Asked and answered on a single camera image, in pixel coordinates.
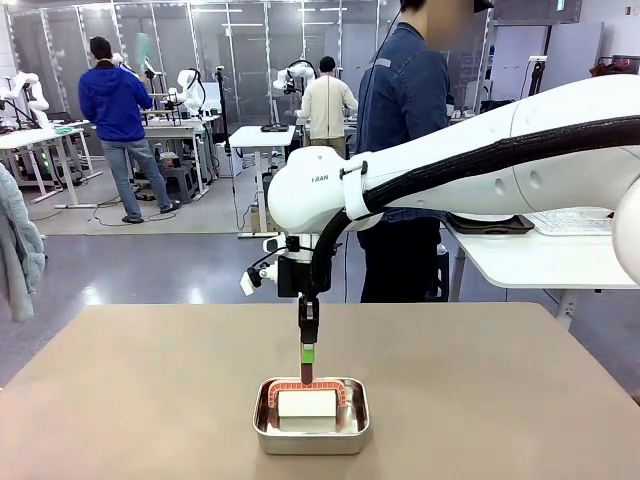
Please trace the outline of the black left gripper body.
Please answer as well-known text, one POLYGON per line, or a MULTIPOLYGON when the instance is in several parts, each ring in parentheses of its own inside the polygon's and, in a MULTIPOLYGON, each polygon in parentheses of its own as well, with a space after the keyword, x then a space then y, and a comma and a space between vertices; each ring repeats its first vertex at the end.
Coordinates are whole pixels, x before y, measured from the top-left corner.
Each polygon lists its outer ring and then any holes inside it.
POLYGON ((309 297, 314 293, 311 264, 289 257, 277 260, 277 295, 279 297, 309 297))

